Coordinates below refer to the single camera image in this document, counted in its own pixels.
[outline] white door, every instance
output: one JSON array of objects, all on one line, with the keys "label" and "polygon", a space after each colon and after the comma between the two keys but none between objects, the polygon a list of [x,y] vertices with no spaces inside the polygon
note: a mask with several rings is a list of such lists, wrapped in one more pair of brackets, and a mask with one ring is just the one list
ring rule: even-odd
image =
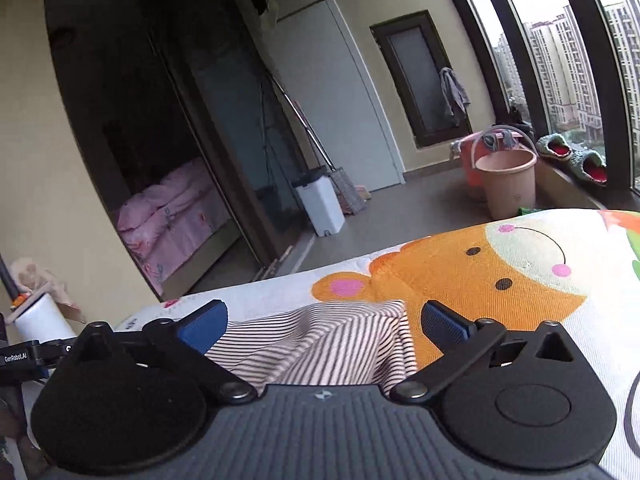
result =
[{"label": "white door", "polygon": [[287,93],[301,105],[332,162],[369,190],[398,184],[400,173],[369,93],[327,3],[278,22],[265,40]]}]

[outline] trash can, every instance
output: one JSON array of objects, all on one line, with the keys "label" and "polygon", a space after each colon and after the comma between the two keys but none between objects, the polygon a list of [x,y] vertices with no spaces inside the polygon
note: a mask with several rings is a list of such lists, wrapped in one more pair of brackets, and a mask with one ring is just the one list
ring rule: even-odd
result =
[{"label": "trash can", "polygon": [[334,184],[324,166],[292,183],[318,236],[335,235],[344,225],[344,214]]}]

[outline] bed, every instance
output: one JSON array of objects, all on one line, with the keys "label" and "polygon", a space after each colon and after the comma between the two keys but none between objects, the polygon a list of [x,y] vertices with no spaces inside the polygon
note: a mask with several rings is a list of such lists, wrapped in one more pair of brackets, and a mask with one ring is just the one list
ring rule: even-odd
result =
[{"label": "bed", "polygon": [[611,396],[618,423],[601,465],[640,478],[640,214],[549,210],[469,227],[264,282],[149,306],[120,330],[180,319],[213,298],[246,322],[329,301],[402,300],[418,368],[440,355],[422,334],[420,311],[439,300],[469,319],[512,330],[562,321]]},{"label": "bed", "polygon": [[[189,269],[190,279],[180,277],[182,293],[204,273],[222,252],[211,256],[212,235],[230,221],[225,203],[201,158],[190,160],[164,177],[158,184],[134,195],[120,208],[117,227],[122,239],[159,295],[163,283],[200,252],[206,254],[205,267]],[[225,229],[223,250],[237,230]]]}]

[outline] mop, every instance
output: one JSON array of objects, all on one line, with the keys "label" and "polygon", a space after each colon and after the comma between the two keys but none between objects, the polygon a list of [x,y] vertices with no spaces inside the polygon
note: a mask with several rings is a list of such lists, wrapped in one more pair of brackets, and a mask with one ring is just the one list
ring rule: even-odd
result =
[{"label": "mop", "polygon": [[336,168],[334,166],[331,158],[329,157],[329,154],[324,149],[324,146],[322,145],[322,142],[320,142],[320,139],[318,139],[318,136],[316,135],[316,132],[314,131],[313,126],[311,126],[311,123],[308,121],[308,119],[304,115],[304,112],[302,111],[302,108],[300,107],[300,105],[292,101],[292,99],[290,99],[290,97],[284,91],[284,88],[282,87],[282,85],[276,80],[276,78],[274,78],[273,75],[271,75],[271,80],[278,87],[278,90],[280,91],[284,99],[287,101],[289,106],[291,106],[291,108],[296,114],[296,117],[302,124],[302,127],[305,129],[307,137],[309,138],[313,146],[316,148],[316,150],[318,150],[318,153],[320,153],[320,156],[324,159],[326,166],[329,170],[328,176],[333,181],[335,188],[338,190],[338,192],[346,202],[346,205],[350,209],[351,213],[357,214],[360,211],[362,211],[364,208],[366,208],[367,205],[363,197],[360,196],[360,193],[358,192],[356,187],[353,185],[353,182],[351,181],[347,173],[344,171],[344,168]]}]

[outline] logo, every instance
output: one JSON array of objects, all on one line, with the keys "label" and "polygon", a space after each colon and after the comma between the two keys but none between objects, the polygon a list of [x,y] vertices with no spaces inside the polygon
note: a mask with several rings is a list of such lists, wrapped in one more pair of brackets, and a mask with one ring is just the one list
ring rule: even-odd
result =
[{"label": "logo", "polygon": [[322,400],[322,402],[324,402],[327,399],[331,399],[331,397],[333,396],[334,394],[332,394],[329,390],[322,390],[321,392],[314,394],[314,397],[316,399]]},{"label": "logo", "polygon": [[20,354],[9,355],[4,358],[4,362],[10,363],[12,361],[21,361],[27,358],[27,352],[22,352]]}]

